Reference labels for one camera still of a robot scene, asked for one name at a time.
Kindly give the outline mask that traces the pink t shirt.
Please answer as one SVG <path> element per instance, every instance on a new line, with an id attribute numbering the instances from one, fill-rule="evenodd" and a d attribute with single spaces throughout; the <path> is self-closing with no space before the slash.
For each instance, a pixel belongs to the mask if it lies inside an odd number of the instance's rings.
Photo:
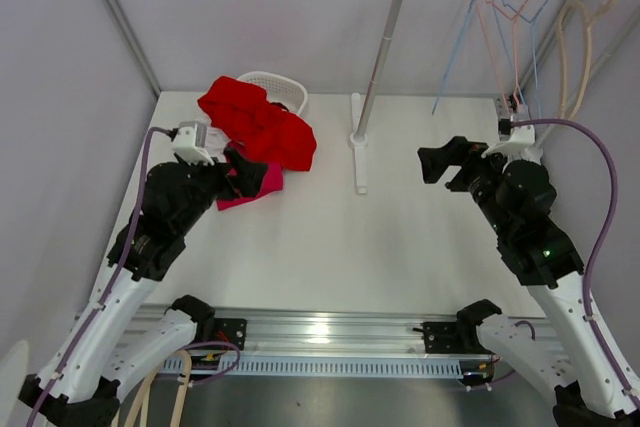
<path id="1" fill-rule="evenodd" d="M 213 160 L 224 181 L 223 193 L 216 200 L 219 211 L 253 202 L 283 189 L 280 165 L 251 160 L 240 145 L 228 144 Z"/>

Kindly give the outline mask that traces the red t shirt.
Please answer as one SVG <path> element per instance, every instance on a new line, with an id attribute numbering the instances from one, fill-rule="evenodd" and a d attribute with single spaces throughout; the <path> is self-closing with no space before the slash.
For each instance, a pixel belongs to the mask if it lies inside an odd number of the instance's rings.
<path id="1" fill-rule="evenodd" d="M 211 125 L 244 146 L 250 160 L 271 162 L 286 170 L 311 170 L 317 141 L 311 126 L 270 102 L 264 88 L 218 78 L 197 101 Z"/>

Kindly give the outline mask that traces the blue wire hanger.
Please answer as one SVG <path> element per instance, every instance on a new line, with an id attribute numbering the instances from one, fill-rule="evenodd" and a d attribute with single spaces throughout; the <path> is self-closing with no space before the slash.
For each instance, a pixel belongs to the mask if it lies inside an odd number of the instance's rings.
<path id="1" fill-rule="evenodd" d="M 456 57 L 458 55 L 459 49 L 460 49 L 460 47 L 462 45 L 462 42 L 463 42 L 463 40 L 465 38 L 467 29 L 468 29 L 469 24 L 471 22 L 472 9 L 473 9 L 475 3 L 476 3 L 476 0 L 469 0 L 468 6 L 467 6 L 467 9 L 466 9 L 464 18 L 463 18 L 462 26 L 460 27 L 460 29 L 458 31 L 458 34 L 456 36 L 454 45 L 452 47 L 449 59 L 447 61 L 445 70 L 443 72 L 443 75 L 442 75 L 442 78 L 441 78 L 441 81 L 440 81 L 440 85 L 439 85 L 439 88 L 438 88 L 438 91 L 437 91 L 437 94 L 436 94 L 436 98 L 435 98 L 435 101 L 433 103 L 433 107 L 432 107 L 432 110 L 431 110 L 431 114 L 432 115 L 434 115 L 436 113 L 436 111 L 437 111 L 437 109 L 438 109 L 438 107 L 440 105 L 441 99 L 443 97 L 443 94 L 445 93 L 445 88 L 447 86 L 449 77 L 450 77 L 451 72 L 453 70 L 453 67 L 454 67 L 454 64 L 455 64 L 455 61 L 456 61 Z"/>
<path id="2" fill-rule="evenodd" d="M 509 19 L 512 23 L 512 40 L 515 41 L 517 34 L 517 26 L 520 22 L 526 24 L 529 27 L 529 40 L 531 47 L 531 62 L 530 62 L 530 81 L 533 82 L 532 86 L 529 87 L 531 98 L 533 100 L 533 105 L 535 107 L 536 113 L 539 117 L 542 116 L 542 105 L 539 99 L 538 88 L 539 88 L 539 78 L 538 78 L 538 61 L 541 59 L 538 48 L 538 32 L 537 32 L 537 24 L 539 17 L 546 9 L 550 0 L 543 0 L 542 3 L 537 7 L 535 12 L 529 16 L 526 15 L 525 10 L 527 9 L 527 5 L 530 0 L 524 0 L 521 5 L 518 7 L 513 6 L 507 0 L 492 0 L 494 6 L 493 14 L 496 22 L 496 27 L 498 29 L 498 33 L 503 44 L 503 48 L 505 51 L 505 55 L 507 59 L 510 61 L 510 65 L 512 67 L 514 73 L 514 84 L 516 93 L 514 94 L 515 98 L 518 98 L 521 102 L 524 101 L 524 91 L 522 88 L 524 87 L 524 78 L 519 77 L 517 71 L 518 60 L 517 57 L 517 47 L 512 46 L 508 48 L 506 46 L 506 41 L 504 40 L 504 35 L 502 32 L 501 22 L 498 20 L 498 16 L 501 15 L 505 19 Z"/>

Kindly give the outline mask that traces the white t shirt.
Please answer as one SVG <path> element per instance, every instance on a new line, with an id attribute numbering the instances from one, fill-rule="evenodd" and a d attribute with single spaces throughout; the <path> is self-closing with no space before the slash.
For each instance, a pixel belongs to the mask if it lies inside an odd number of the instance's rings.
<path id="1" fill-rule="evenodd" d="M 224 151 L 230 142 L 231 140 L 222 130 L 215 127 L 207 128 L 205 150 L 212 159 L 223 161 Z"/>

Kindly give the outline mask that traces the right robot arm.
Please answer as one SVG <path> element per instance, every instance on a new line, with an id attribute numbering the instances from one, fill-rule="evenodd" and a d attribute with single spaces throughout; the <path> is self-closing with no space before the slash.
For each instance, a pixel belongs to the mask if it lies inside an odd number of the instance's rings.
<path id="1" fill-rule="evenodd" d="M 554 357 L 521 333 L 487 299 L 461 309 L 445 333 L 442 322 L 418 327 L 428 353 L 494 355 L 551 404 L 559 426 L 636 426 L 639 379 L 596 318 L 587 268 L 570 237 L 550 218 L 557 192 L 542 165 L 509 161 L 499 145 L 456 136 L 417 151 L 426 184 L 450 167 L 451 192 L 471 195 L 492 227 L 501 260 L 542 308 L 567 356 Z"/>

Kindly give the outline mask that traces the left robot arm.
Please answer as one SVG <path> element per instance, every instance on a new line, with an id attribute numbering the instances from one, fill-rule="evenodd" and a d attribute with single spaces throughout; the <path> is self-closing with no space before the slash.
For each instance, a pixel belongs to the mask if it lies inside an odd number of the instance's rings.
<path id="1" fill-rule="evenodd" d="M 159 323 L 125 350 L 115 350 L 132 317 L 185 250 L 185 238 L 219 198 L 254 197 L 267 165 L 230 150 L 225 163 L 170 161 L 146 174 L 128 224 L 107 255 L 101 286 L 69 338 L 19 394 L 31 415 L 55 426 L 107 426 L 122 401 L 174 352 L 203 348 L 215 336 L 215 311 L 179 298 Z"/>

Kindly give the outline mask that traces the white perforated plastic basket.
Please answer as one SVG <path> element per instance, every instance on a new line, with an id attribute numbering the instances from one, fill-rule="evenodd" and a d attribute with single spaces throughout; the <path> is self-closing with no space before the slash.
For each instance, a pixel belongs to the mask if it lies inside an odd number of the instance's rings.
<path id="1" fill-rule="evenodd" d="M 265 71 L 251 71 L 240 75 L 238 80 L 263 88 L 270 102 L 283 104 L 299 117 L 302 117 L 306 110 L 308 91 L 293 79 Z"/>

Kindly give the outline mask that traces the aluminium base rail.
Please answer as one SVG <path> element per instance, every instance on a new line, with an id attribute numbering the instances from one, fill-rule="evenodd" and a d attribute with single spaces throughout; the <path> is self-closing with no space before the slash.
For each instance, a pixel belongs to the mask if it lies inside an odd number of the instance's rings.
<path id="1" fill-rule="evenodd" d="M 77 349 L 109 357 L 136 341 L 145 348 L 167 341 L 178 347 L 195 342 L 199 353 L 239 349 L 248 361 L 467 360 L 483 355 L 463 346 L 454 318 L 447 316 L 215 309 L 193 300 L 100 313 Z"/>

